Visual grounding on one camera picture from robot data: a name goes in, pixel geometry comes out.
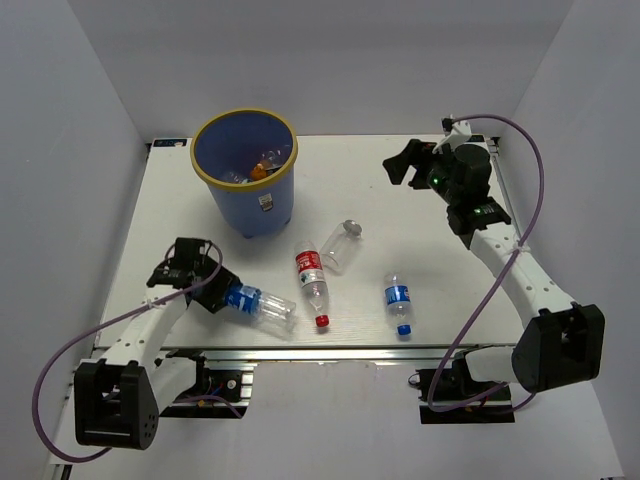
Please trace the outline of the clear jar with grey lid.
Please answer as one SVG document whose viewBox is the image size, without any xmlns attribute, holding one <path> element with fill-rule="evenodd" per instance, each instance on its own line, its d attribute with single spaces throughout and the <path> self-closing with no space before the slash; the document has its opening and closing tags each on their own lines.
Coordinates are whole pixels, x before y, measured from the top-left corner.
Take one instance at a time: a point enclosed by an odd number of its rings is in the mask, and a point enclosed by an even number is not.
<svg viewBox="0 0 640 480">
<path fill-rule="evenodd" d="M 320 249 L 323 266 L 342 274 L 359 250 L 362 231 L 361 225 L 352 219 L 339 223 Z"/>
</svg>

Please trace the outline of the blue cap Pepsi bottle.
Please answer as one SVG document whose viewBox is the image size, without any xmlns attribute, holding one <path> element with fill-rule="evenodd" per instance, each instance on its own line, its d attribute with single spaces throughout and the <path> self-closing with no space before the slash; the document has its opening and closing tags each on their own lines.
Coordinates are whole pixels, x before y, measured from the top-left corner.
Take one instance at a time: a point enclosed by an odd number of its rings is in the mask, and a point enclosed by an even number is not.
<svg viewBox="0 0 640 480">
<path fill-rule="evenodd" d="M 397 272 L 387 274 L 384 282 L 387 319 L 400 338 L 409 338 L 414 324 L 414 309 L 408 285 Z"/>
</svg>

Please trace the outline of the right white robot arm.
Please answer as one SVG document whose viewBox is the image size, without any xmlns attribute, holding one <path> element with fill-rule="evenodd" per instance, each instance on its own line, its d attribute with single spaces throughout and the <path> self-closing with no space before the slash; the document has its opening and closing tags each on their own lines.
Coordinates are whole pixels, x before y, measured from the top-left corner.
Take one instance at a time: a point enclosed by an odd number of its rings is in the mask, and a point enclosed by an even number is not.
<svg viewBox="0 0 640 480">
<path fill-rule="evenodd" d="M 565 293 L 520 245 L 510 216 L 490 195 L 492 166 L 484 147 L 412 139 L 383 167 L 394 185 L 413 169 L 410 187 L 430 189 L 444 200 L 452 232 L 494 275 L 523 325 L 514 347 L 455 355 L 451 384 L 459 396 L 472 399 L 499 383 L 518 383 L 529 393 L 540 393 L 598 376 L 604 315 L 597 306 L 581 305 Z"/>
</svg>

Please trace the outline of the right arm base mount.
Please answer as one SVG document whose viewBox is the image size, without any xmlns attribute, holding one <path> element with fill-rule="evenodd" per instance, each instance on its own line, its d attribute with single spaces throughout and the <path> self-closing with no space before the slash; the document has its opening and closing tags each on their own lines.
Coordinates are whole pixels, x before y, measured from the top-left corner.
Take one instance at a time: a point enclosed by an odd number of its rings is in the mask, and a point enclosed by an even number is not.
<svg viewBox="0 0 640 480">
<path fill-rule="evenodd" d="M 408 385 L 418 391 L 422 425 L 480 425 L 515 422 L 515 414 L 510 411 L 512 397 L 508 387 L 489 396 L 484 396 L 462 408 L 447 412 L 433 411 L 428 406 L 427 394 L 435 373 L 435 369 L 420 369 L 407 379 Z M 493 386 L 494 383 L 488 382 L 464 387 L 457 373 L 452 368 L 448 368 L 442 372 L 435 387 L 433 404 L 435 406 L 449 406 L 461 403 Z"/>
</svg>

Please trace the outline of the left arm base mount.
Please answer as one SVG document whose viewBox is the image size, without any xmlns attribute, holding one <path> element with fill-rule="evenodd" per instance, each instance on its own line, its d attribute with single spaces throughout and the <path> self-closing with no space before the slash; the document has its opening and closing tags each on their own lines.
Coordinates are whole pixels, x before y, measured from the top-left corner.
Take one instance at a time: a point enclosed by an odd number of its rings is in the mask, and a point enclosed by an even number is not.
<svg viewBox="0 0 640 480">
<path fill-rule="evenodd" d="M 151 385 L 165 418 L 239 419 L 248 407 L 254 367 L 219 361 L 203 350 L 174 349 L 153 361 Z"/>
</svg>

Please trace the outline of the orange juice bottle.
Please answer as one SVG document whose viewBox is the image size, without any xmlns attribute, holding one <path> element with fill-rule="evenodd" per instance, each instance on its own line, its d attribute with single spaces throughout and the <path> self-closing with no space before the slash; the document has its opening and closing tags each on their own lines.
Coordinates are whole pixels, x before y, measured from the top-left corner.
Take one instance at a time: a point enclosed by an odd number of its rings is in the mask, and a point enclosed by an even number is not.
<svg viewBox="0 0 640 480">
<path fill-rule="evenodd" d="M 250 171 L 250 179 L 252 181 L 260 181 L 269 176 L 269 169 L 262 163 L 257 163 Z"/>
</svg>

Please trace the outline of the blue label water bottle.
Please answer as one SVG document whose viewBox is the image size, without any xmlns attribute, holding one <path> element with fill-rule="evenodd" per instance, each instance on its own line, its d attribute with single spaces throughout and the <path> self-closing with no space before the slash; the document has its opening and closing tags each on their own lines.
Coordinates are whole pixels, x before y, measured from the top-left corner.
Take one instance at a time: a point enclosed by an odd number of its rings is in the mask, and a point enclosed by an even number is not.
<svg viewBox="0 0 640 480">
<path fill-rule="evenodd" d="M 259 288 L 240 284 L 225 294 L 225 306 L 240 312 L 251 328 L 286 338 L 296 324 L 296 303 Z"/>
</svg>

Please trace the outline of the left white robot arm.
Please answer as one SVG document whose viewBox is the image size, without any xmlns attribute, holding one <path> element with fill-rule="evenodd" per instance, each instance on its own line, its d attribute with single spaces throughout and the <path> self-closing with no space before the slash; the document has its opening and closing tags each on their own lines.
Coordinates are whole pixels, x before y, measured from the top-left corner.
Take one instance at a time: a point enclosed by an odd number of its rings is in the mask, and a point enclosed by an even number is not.
<svg viewBox="0 0 640 480">
<path fill-rule="evenodd" d="M 195 350 L 161 349 L 191 304 L 216 313 L 240 280 L 210 253 L 209 240 L 177 238 L 172 254 L 146 282 L 142 310 L 98 359 L 82 362 L 74 374 L 76 441 L 85 446 L 147 449 L 160 414 L 176 400 L 199 399 L 211 374 Z"/>
</svg>

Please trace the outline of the clear bottle with yellow cap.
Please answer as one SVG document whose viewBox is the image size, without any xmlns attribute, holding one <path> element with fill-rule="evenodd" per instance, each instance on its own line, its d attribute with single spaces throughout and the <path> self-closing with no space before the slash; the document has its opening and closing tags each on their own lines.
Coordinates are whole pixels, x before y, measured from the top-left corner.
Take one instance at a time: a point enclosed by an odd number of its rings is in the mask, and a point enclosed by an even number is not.
<svg viewBox="0 0 640 480">
<path fill-rule="evenodd" d="M 267 175 L 272 175 L 286 164 L 289 155 L 290 151 L 285 148 L 269 150 L 261 155 L 259 165 Z"/>
</svg>

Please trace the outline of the red label water bottle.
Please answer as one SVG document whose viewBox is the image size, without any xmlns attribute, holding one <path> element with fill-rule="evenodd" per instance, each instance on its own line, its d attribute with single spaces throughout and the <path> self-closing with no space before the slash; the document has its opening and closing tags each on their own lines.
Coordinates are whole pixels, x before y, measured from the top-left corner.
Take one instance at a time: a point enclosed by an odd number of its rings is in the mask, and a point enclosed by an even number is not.
<svg viewBox="0 0 640 480">
<path fill-rule="evenodd" d="M 315 245 L 308 240 L 298 242 L 294 247 L 294 253 L 299 285 L 304 298 L 314 311 L 316 327 L 327 328 L 330 324 L 330 301 L 320 254 Z"/>
</svg>

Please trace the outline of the clear bottle with green label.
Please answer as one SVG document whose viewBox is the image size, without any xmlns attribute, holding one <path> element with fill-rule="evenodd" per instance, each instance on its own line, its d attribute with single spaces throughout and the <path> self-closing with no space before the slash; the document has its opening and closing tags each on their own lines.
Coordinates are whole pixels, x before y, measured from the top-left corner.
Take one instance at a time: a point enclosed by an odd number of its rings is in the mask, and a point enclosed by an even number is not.
<svg viewBox="0 0 640 480">
<path fill-rule="evenodd" d="M 251 179 L 242 173 L 229 170 L 222 175 L 221 181 L 230 184 L 248 184 Z"/>
</svg>

